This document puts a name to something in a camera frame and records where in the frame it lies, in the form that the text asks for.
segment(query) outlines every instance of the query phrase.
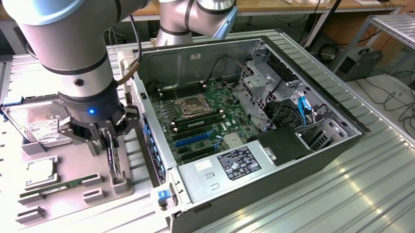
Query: metal table surface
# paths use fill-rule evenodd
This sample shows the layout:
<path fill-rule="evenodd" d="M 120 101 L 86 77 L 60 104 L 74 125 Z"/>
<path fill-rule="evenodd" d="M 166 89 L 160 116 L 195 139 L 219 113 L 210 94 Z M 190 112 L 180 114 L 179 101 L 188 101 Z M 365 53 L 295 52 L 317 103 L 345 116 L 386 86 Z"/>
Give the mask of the metal table surface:
<path fill-rule="evenodd" d="M 322 84 L 371 129 L 365 140 L 323 169 L 270 197 L 203 227 L 198 232 L 415 232 L 415 142 L 377 110 L 355 95 L 342 80 L 298 46 L 283 33 L 273 30 L 235 33 L 229 38 L 269 36 L 297 63 Z M 195 41 L 207 41 L 198 37 Z M 135 45 L 108 47 L 116 67 L 116 52 L 134 49 Z M 27 55 L 15 56 L 11 92 L 27 84 L 42 66 Z M 134 145 L 131 163 L 135 190 L 132 196 L 90 208 L 54 221 L 43 223 L 27 232 L 50 232 L 63 229 L 71 232 L 167 232 L 163 219 L 155 215 L 150 201 L 151 182 L 144 161 Z M 10 149 L 4 153 L 14 156 Z"/>
<path fill-rule="evenodd" d="M 334 72 L 338 71 L 345 59 L 349 56 L 349 52 L 353 48 L 355 48 L 358 41 L 362 39 L 362 36 L 367 32 L 367 29 L 371 25 L 415 50 L 415 16 L 407 14 L 370 16 L 363 23 L 351 43 L 349 44 L 346 51 L 337 57 L 335 61 L 333 62 L 331 70 Z M 379 36 L 381 33 L 370 40 L 369 43 L 373 44 Z"/>

